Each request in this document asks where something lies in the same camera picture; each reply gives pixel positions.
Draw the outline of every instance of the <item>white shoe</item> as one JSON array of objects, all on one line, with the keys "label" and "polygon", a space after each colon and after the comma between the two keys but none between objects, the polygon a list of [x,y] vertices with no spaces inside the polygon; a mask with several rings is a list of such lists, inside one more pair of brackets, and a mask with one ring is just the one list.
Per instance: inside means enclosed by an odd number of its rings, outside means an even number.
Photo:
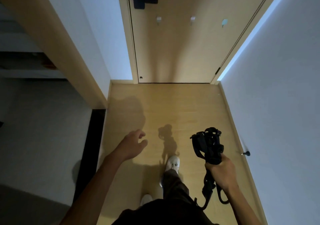
[{"label": "white shoe", "polygon": [[170,169],[173,169],[174,171],[176,171],[178,173],[179,167],[180,167],[180,158],[178,158],[177,156],[171,156],[167,161],[167,165],[166,165],[165,170],[168,171]]},{"label": "white shoe", "polygon": [[143,206],[144,204],[149,203],[150,201],[153,201],[152,196],[149,194],[146,194],[142,197],[141,202],[140,202],[140,206]]}]

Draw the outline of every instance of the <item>person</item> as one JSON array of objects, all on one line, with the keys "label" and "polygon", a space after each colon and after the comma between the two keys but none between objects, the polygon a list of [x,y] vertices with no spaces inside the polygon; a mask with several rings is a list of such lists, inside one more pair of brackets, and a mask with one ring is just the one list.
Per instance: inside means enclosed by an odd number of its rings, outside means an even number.
[{"label": "person", "polygon": [[[136,157],[147,146],[147,140],[139,142],[146,134],[142,130],[127,134],[119,145],[107,155],[100,168],[73,203],[61,221],[61,225],[94,225],[98,221],[106,194],[120,165]],[[142,198],[137,210],[125,210],[113,223],[118,224],[213,224],[189,196],[188,188],[178,176],[180,160],[177,156],[168,159],[161,185],[163,199],[151,201],[150,195]],[[205,164],[216,183],[230,201],[238,224],[260,225],[260,221],[240,191],[235,166],[222,154],[219,165]]]}]

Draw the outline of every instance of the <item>dark pants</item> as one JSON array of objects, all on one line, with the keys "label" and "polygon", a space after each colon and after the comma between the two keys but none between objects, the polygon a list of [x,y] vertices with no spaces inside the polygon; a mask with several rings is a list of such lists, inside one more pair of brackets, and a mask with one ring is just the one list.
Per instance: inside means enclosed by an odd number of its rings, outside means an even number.
[{"label": "dark pants", "polygon": [[163,199],[149,202],[137,210],[124,210],[113,224],[212,224],[189,196],[189,189],[177,172],[162,176]]}]

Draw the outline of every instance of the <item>light strip on wall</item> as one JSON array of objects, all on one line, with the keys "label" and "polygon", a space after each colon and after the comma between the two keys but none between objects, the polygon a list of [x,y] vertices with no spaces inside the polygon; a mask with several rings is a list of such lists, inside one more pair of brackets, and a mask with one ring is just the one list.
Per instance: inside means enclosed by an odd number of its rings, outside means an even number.
[{"label": "light strip on wall", "polygon": [[248,46],[248,44],[250,43],[250,41],[252,40],[252,38],[256,35],[256,33],[260,30],[260,28],[262,27],[262,25],[266,22],[266,20],[269,18],[269,16],[272,14],[272,12],[274,11],[274,9],[277,7],[277,5],[280,3],[281,0],[274,0],[271,5],[269,6],[269,8],[266,10],[266,12],[263,14],[263,16],[261,17],[261,19],[259,20],[259,22],[256,24],[256,26],[254,27],[254,29],[251,31],[251,33],[249,34],[249,36],[247,37],[247,39],[244,41],[244,43],[241,45],[241,47],[239,48],[239,50],[237,51],[237,53],[234,55],[234,57],[231,59],[231,61],[229,62],[229,64],[226,66],[226,68],[224,69],[224,71],[221,73],[221,75],[218,78],[218,81],[221,81],[222,78],[226,75],[226,73],[228,72],[228,70],[232,67],[232,65],[234,64],[234,62],[238,59],[238,57],[240,56],[240,54],[243,52],[243,50]]}]

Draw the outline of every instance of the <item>light wood flooring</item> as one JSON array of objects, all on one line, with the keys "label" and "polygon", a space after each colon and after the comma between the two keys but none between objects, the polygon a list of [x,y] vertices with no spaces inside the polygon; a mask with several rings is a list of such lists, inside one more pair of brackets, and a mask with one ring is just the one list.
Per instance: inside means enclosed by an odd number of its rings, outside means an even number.
[{"label": "light wood flooring", "polygon": [[[222,131],[220,141],[225,147],[224,153],[236,165],[239,186],[259,215],[242,160],[244,157],[236,145],[226,105],[217,85],[115,84],[109,98],[102,157],[132,130],[144,130],[149,144],[140,155],[123,163],[118,170],[98,224],[111,224],[123,210],[137,209],[146,193],[154,199],[162,198],[159,180],[167,158],[174,154],[180,157],[179,175],[189,188],[190,196],[193,199],[197,197],[198,204],[202,206],[205,162],[195,155],[190,136],[208,127]],[[219,202],[216,189],[205,213],[213,223],[237,224],[231,206]]]}]

